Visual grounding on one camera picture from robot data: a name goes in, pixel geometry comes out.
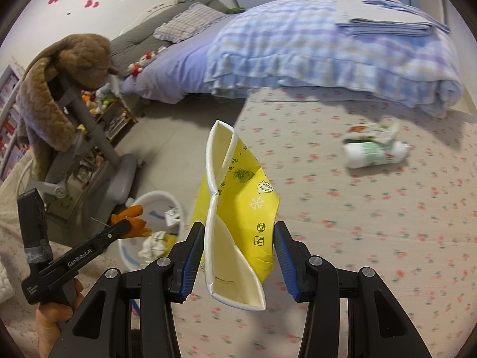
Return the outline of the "person's left hand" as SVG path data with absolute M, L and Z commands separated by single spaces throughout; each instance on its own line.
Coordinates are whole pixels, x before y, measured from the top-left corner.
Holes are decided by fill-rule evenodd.
M 61 332 L 58 322 L 69 320 L 83 301 L 83 284 L 74 278 L 76 298 L 72 307 L 50 302 L 40 304 L 35 310 L 35 322 L 39 338 L 40 358 L 47 358 Z

